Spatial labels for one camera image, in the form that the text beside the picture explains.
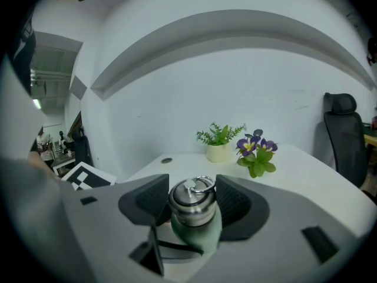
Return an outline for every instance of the ceiling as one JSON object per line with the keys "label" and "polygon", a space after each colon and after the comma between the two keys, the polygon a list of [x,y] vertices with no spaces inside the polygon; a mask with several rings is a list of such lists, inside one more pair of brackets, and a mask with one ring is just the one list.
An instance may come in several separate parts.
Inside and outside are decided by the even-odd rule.
{"label": "ceiling", "polygon": [[77,52],[37,46],[31,63],[31,96],[42,110],[63,109]]}

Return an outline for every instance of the person's arm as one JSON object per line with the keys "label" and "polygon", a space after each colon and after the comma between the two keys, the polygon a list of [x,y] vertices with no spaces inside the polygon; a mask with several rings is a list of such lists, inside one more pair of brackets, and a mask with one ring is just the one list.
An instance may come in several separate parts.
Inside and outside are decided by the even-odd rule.
{"label": "person's arm", "polygon": [[47,164],[42,160],[41,156],[36,151],[30,151],[28,156],[28,163],[33,166],[41,169],[48,176],[59,180],[59,177],[47,166]]}

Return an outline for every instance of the potted plant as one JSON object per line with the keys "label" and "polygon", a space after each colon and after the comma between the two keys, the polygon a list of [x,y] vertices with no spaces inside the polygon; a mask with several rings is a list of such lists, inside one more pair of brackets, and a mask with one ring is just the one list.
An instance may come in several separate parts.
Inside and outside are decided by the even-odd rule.
{"label": "potted plant", "polygon": [[277,150],[277,144],[272,140],[261,140],[262,134],[263,131],[258,129],[254,131],[253,135],[245,134],[245,138],[237,142],[239,149],[237,154],[241,154],[237,164],[247,167],[252,178],[261,177],[265,172],[276,171],[275,165],[270,161]]}
{"label": "potted plant", "polygon": [[219,163],[232,158],[232,147],[229,141],[246,130],[246,125],[232,128],[226,125],[221,128],[215,123],[210,126],[210,132],[198,131],[197,140],[201,140],[207,146],[207,158],[210,162]]}

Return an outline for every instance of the green leaf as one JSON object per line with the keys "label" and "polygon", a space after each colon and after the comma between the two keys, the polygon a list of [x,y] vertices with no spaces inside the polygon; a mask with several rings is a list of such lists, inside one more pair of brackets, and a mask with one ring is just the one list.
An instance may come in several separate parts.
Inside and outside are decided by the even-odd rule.
{"label": "green leaf", "polygon": [[254,165],[249,167],[249,174],[252,178],[257,177],[254,173]]}
{"label": "green leaf", "polygon": [[227,134],[227,133],[228,133],[228,125],[226,125],[226,126],[224,127],[223,131],[221,131],[221,133],[220,133],[220,139],[221,139],[221,140],[224,140],[225,137],[226,137],[226,134]]}
{"label": "green leaf", "polygon": [[256,162],[254,164],[254,173],[256,176],[262,177],[264,174],[264,166],[261,163]]}
{"label": "green leaf", "polygon": [[266,149],[260,148],[257,152],[257,160],[261,164],[269,162],[272,157],[272,152],[267,152]]}
{"label": "green leaf", "polygon": [[264,164],[264,169],[267,171],[267,172],[275,172],[276,171],[276,167],[275,165],[273,165],[272,163],[265,163]]}
{"label": "green leaf", "polygon": [[252,162],[252,163],[256,161],[256,157],[255,157],[254,153],[250,153],[249,155],[247,155],[247,156],[245,157],[245,159],[246,159],[248,162]]}
{"label": "green leaf", "polygon": [[252,163],[250,163],[248,160],[245,158],[241,158],[237,161],[237,164],[241,167],[250,167]]}

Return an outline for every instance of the green plant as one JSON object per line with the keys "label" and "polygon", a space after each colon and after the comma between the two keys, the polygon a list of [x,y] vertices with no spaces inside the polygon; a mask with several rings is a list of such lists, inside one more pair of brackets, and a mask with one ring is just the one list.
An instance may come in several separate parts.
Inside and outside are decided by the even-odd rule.
{"label": "green plant", "polygon": [[220,146],[227,144],[229,140],[238,135],[242,130],[246,130],[245,124],[236,128],[228,127],[228,125],[221,128],[217,124],[212,123],[210,125],[210,132],[198,131],[196,136],[197,140],[200,140],[204,144]]}
{"label": "green plant", "polygon": [[238,154],[242,154],[237,164],[247,167],[252,178],[261,177],[265,172],[271,173],[276,171],[275,165],[270,163],[270,160],[277,150],[277,144],[265,139],[262,139],[260,144],[258,144],[262,133],[261,129],[255,130],[253,135],[245,134],[246,138],[240,139],[237,142]]}

